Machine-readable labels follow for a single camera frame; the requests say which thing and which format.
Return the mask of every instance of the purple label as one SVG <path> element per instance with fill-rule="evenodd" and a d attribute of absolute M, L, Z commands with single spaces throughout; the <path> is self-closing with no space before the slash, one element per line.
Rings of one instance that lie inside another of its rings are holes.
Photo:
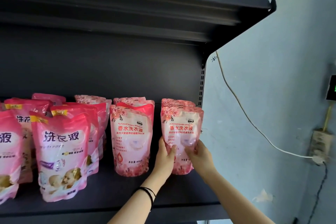
<path fill-rule="evenodd" d="M 45 162 L 45 161 L 40 161 L 40 164 L 42 166 L 44 166 L 45 168 L 48 168 L 48 169 L 53 169 L 54 168 L 54 164 L 55 162 Z"/>

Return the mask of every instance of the yellow label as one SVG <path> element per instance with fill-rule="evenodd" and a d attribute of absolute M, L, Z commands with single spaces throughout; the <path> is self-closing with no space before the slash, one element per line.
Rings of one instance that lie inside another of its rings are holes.
<path fill-rule="evenodd" d="M 48 124 L 48 120 L 43 119 L 43 118 L 38 117 L 38 116 L 30 116 L 30 122 L 43 122 L 43 123 Z"/>
<path fill-rule="evenodd" d="M 51 113 L 52 113 L 53 116 L 56 116 L 56 115 L 67 116 L 68 110 L 52 110 Z"/>
<path fill-rule="evenodd" d="M 5 104 L 6 109 L 22 109 L 22 105 Z"/>

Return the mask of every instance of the upper shelf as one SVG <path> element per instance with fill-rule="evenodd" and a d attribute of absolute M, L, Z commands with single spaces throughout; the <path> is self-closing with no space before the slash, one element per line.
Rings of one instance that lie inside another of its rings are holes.
<path fill-rule="evenodd" d="M 205 66 L 275 9 L 275 0 L 0 0 L 0 22 L 192 43 Z"/>

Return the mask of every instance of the forearm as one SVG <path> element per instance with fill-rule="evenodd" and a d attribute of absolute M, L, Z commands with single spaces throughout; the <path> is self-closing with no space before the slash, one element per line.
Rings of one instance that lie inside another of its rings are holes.
<path fill-rule="evenodd" d="M 151 175 L 143 182 L 141 187 L 150 188 L 157 195 L 163 183 L 164 182 L 161 181 L 158 175 L 151 173 Z M 155 199 L 153 193 L 150 192 L 150 194 L 153 199 Z M 108 224 L 143 224 L 148 217 L 151 206 L 152 204 L 149 195 L 143 190 L 138 190 L 108 222 Z"/>
<path fill-rule="evenodd" d="M 234 224 L 274 224 L 217 171 L 210 172 L 205 182 L 215 192 Z"/>

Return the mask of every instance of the white electrical cable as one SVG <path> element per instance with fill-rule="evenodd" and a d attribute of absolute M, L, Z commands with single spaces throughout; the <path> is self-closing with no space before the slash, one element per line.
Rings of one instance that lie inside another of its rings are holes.
<path fill-rule="evenodd" d="M 277 150 L 279 150 L 279 151 L 282 151 L 282 152 L 284 152 L 284 153 L 293 155 L 293 156 L 301 157 L 301 158 L 313 158 L 313 157 L 310 157 L 310 156 L 302 156 L 302 155 L 298 155 L 298 154 L 295 154 L 295 153 L 291 153 L 291 152 L 288 152 L 288 151 L 281 150 L 280 148 L 276 147 L 276 146 L 275 146 L 275 145 L 274 145 L 274 144 L 267 138 L 267 136 L 266 136 L 263 132 L 261 132 L 260 129 L 257 128 L 256 125 L 254 125 L 254 123 L 250 120 L 249 116 L 247 116 L 247 114 L 246 114 L 244 108 L 242 107 L 242 105 L 241 105 L 241 103 L 240 103 L 240 101 L 239 101 L 237 95 L 233 92 L 232 88 L 229 86 L 228 82 L 226 81 L 225 76 L 224 76 L 224 72 L 223 72 L 223 68 L 222 68 L 222 65 L 221 65 L 221 61 L 220 61 L 220 59 L 219 59 L 219 55 L 218 55 L 218 52 L 217 52 L 217 51 L 216 51 L 216 55 L 217 55 L 217 59 L 218 59 L 218 63 L 219 63 L 219 67 L 220 67 L 220 70 L 221 70 L 221 72 L 222 72 L 223 79 L 224 79 L 224 82 L 225 82 L 226 86 L 229 88 L 229 90 L 231 91 L 231 93 L 232 93 L 232 94 L 234 95 L 234 97 L 236 98 L 236 100 L 237 100 L 237 102 L 238 102 L 238 104 L 239 104 L 241 110 L 243 111 L 243 113 L 245 114 L 245 116 L 246 116 L 246 118 L 249 120 L 249 122 L 252 124 L 252 126 L 254 126 L 254 128 L 255 128 L 256 130 L 258 130 L 258 132 L 261 133 L 262 136 L 265 137 L 266 140 L 267 140 L 267 141 L 271 144 L 271 146 L 273 146 L 275 149 L 277 149 Z"/>

